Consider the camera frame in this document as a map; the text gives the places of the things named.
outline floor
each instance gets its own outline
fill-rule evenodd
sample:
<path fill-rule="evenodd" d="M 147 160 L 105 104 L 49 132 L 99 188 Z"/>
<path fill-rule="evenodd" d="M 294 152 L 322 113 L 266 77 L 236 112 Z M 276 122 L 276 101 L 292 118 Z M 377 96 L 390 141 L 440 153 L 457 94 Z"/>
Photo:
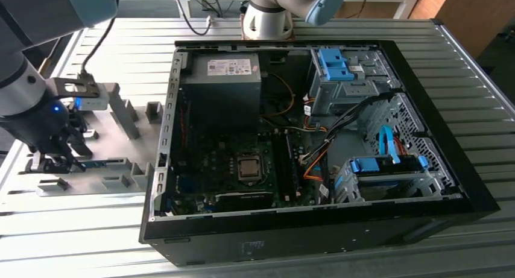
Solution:
<path fill-rule="evenodd" d="M 224 17 L 240 16 L 241 1 L 220 1 L 220 7 Z M 200 2 L 189 2 L 192 17 L 206 17 L 209 14 L 214 17 L 212 10 L 205 10 Z M 122 1 L 119 3 L 118 17 L 180 17 L 174 2 L 170 1 Z M 477 59 L 477 63 L 485 68 L 493 82 L 515 102 L 515 42 L 505 42 L 502 38 L 492 41 Z M 13 138 L 0 129 L 0 151 L 9 150 Z M 5 156 L 0 155 L 0 165 Z"/>

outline slotted metal table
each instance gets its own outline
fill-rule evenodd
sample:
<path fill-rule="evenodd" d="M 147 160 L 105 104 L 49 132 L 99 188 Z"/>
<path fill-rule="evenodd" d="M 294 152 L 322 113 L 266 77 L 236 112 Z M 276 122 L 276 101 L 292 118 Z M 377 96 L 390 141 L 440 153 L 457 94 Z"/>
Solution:
<path fill-rule="evenodd" d="M 201 28 L 204 20 L 194 20 Z M 73 35 L 53 72 L 71 77 L 105 24 Z M 394 40 L 501 210 L 414 245 L 224 265 L 176 268 L 137 242 L 143 193 L 38 197 L 15 176 L 17 141 L 0 169 L 2 277 L 513 277 L 515 110 L 444 26 L 430 21 L 296 23 L 297 39 Z M 117 82 L 133 106 L 162 101 L 176 40 L 237 40 L 237 19 L 206 36 L 178 19 L 118 19 L 87 70 Z"/>

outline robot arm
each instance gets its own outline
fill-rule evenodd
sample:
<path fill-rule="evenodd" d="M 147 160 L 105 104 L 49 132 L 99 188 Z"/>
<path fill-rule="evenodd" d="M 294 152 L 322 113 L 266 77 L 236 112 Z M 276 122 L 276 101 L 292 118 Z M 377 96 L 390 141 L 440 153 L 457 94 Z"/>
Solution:
<path fill-rule="evenodd" d="M 37 157 L 29 172 L 65 173 L 71 165 L 83 170 L 69 146 L 79 155 L 90 151 L 73 108 L 62 105 L 21 50 L 114 15 L 114 0 L 0 0 L 0 127 Z"/>
<path fill-rule="evenodd" d="M 248 39 L 280 40 L 292 34 L 290 13 L 320 26 L 333 17 L 344 0 L 250 0 L 242 21 Z"/>

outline gray robot arm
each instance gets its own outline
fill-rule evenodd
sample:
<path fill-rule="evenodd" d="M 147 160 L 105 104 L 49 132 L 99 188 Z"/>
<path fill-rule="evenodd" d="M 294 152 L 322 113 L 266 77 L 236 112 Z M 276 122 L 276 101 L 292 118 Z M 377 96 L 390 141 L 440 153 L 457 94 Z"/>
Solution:
<path fill-rule="evenodd" d="M 81 168 L 69 145 L 81 155 L 90 151 L 69 108 L 21 50 L 114 15 L 114 0 L 0 0 L 0 127 L 41 156 L 30 168 L 69 172 L 71 165 Z"/>

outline screw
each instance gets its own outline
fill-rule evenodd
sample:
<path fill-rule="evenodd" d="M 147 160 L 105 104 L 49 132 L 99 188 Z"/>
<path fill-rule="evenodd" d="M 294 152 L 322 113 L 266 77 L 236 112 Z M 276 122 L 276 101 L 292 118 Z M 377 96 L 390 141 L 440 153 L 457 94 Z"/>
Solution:
<path fill-rule="evenodd" d="M 31 76 L 31 75 L 27 75 L 27 77 L 26 77 L 26 82 L 29 83 L 29 84 L 33 84 L 33 83 L 35 83 L 35 78 L 34 78 L 34 76 Z"/>

